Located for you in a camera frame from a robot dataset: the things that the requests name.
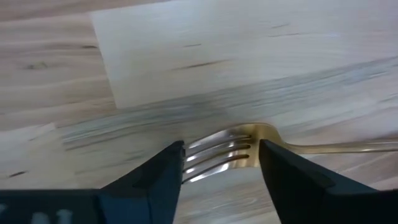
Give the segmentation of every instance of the fork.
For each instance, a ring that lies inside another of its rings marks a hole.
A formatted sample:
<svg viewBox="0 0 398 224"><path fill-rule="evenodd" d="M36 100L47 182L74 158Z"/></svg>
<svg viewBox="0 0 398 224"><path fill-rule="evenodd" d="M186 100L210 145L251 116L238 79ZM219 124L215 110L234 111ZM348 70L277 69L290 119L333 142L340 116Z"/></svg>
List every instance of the fork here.
<svg viewBox="0 0 398 224"><path fill-rule="evenodd" d="M398 141L361 141L301 146L282 140L267 123L246 123L213 133L188 145L182 184L230 169L259 167L259 141L268 139L297 154L363 153L398 151Z"/></svg>

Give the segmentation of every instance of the metal fork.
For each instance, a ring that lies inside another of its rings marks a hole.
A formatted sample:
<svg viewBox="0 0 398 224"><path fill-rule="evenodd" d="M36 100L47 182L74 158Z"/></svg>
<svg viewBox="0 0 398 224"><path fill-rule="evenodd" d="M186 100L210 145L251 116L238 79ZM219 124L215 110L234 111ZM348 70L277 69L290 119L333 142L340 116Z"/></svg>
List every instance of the metal fork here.
<svg viewBox="0 0 398 224"><path fill-rule="evenodd" d="M299 146L284 142L272 125L246 123L218 131L189 144L182 183L192 183L230 169L259 167L261 139L268 139L297 154L398 151L396 140Z"/></svg>

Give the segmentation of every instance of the fork handle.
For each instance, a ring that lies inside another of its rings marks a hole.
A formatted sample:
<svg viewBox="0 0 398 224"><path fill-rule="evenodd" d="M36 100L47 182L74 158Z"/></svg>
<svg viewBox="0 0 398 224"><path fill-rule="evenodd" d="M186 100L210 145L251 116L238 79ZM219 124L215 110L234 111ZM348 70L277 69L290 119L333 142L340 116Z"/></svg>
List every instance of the fork handle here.
<svg viewBox="0 0 398 224"><path fill-rule="evenodd" d="M398 151L398 140L374 140L309 146L286 143L285 146L297 154L391 152Z"/></svg>

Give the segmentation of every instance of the gold fork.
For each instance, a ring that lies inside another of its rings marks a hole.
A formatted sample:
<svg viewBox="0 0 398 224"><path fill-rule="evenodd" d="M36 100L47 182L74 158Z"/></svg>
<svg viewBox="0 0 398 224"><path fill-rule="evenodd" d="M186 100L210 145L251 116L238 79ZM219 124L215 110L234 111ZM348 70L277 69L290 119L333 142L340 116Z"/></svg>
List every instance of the gold fork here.
<svg viewBox="0 0 398 224"><path fill-rule="evenodd" d="M192 183L230 169L259 167L260 139L268 139L297 154L398 151L398 141L395 140L299 146L283 141L272 125L246 123L218 131L189 144L182 183Z"/></svg>

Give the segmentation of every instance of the wooden surface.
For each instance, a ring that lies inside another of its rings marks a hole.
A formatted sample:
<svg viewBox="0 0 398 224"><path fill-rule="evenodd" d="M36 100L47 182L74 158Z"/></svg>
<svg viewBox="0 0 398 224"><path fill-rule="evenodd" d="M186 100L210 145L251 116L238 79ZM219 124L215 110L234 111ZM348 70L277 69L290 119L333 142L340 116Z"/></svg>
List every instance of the wooden surface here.
<svg viewBox="0 0 398 224"><path fill-rule="evenodd" d="M248 121L296 144L398 131L395 1L36 3L1 9L2 189L102 187L175 140ZM398 187L396 152L311 160ZM241 169L184 185L175 222L279 220L261 171Z"/></svg>

